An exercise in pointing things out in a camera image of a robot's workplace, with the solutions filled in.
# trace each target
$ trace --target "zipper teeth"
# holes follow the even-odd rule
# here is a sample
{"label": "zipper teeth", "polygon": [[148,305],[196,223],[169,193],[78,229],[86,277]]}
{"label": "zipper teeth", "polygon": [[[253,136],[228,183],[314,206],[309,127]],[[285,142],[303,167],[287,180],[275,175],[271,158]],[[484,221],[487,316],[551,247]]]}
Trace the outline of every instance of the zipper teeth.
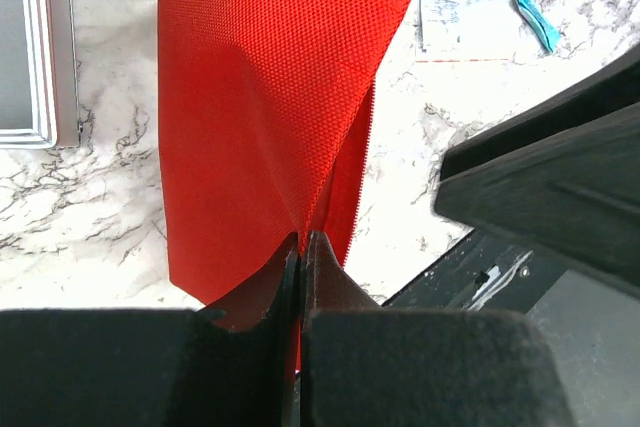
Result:
{"label": "zipper teeth", "polygon": [[347,244],[347,251],[344,256],[344,265],[347,265],[349,261],[349,255],[351,254],[351,246],[353,245],[353,238],[355,237],[356,228],[358,227],[358,218],[360,217],[360,208],[362,207],[362,191],[364,190],[364,174],[367,171],[367,160],[369,158],[369,147],[371,145],[371,130],[373,128],[373,112],[376,106],[376,81],[373,80],[371,84],[371,112],[369,114],[369,126],[367,127],[367,142],[364,147],[364,159],[362,162],[362,171],[360,172],[360,186],[358,187],[358,205],[356,206],[356,212],[353,217],[353,225],[351,226],[351,236],[349,237],[349,244]]}

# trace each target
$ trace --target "red fabric fold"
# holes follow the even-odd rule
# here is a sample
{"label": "red fabric fold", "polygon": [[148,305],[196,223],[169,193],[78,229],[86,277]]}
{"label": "red fabric fold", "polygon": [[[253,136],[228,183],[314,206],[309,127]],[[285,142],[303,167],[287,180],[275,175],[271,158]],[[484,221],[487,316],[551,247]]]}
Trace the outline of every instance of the red fabric fold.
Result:
{"label": "red fabric fold", "polygon": [[210,303],[289,232],[343,263],[373,79],[409,0],[158,0],[172,281]]}

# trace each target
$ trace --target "red mesh fabric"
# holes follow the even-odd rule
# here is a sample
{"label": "red mesh fabric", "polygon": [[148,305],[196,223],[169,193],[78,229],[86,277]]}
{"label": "red mesh fabric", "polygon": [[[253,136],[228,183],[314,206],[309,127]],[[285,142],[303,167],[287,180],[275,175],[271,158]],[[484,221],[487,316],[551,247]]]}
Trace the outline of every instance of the red mesh fabric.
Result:
{"label": "red mesh fabric", "polygon": [[159,0],[162,182],[172,281],[210,303],[292,231],[342,263],[373,79],[409,0]]}

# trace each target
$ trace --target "marble countertop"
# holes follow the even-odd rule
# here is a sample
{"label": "marble countertop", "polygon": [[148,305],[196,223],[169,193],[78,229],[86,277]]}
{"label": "marble countertop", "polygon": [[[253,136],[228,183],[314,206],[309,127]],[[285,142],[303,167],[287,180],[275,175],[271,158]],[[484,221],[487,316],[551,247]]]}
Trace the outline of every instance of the marble countertop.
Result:
{"label": "marble countertop", "polygon": [[[433,214],[448,147],[523,112],[640,40],[638,0],[537,0],[509,62],[416,63],[413,2],[377,76],[347,271],[377,300],[466,229]],[[0,308],[197,307],[167,275],[157,149],[156,0],[73,0],[82,147],[0,151]]]}

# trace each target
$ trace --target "silver tray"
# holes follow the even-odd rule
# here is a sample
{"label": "silver tray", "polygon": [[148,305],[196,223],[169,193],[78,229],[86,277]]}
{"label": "silver tray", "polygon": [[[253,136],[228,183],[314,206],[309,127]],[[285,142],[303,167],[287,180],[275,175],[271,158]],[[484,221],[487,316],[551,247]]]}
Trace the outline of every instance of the silver tray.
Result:
{"label": "silver tray", "polygon": [[0,0],[0,148],[78,144],[71,0]]}

